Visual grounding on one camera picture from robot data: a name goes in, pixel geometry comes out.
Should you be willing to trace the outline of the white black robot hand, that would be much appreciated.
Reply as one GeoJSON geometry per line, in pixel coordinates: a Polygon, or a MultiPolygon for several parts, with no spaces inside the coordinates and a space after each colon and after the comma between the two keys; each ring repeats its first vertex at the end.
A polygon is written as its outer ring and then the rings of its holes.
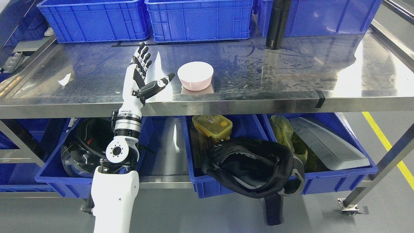
{"type": "Polygon", "coordinates": [[[144,42],[139,44],[126,70],[122,93],[123,104],[118,110],[120,116],[141,117],[141,109],[145,106],[146,100],[160,93],[175,77],[175,73],[170,73],[146,83],[148,70],[152,64],[148,50],[149,47],[144,42]]]}

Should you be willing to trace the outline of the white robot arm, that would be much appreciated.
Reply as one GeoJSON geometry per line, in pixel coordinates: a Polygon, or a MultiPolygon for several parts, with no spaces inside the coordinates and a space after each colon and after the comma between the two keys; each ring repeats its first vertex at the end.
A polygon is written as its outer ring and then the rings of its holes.
{"type": "Polygon", "coordinates": [[[128,166],[125,174],[104,172],[102,164],[94,172],[91,196],[94,202],[95,233],[128,233],[133,205],[139,191],[136,163],[139,151],[136,144],[141,131],[139,110],[119,109],[115,116],[115,136],[105,150],[109,165],[128,166]]]}

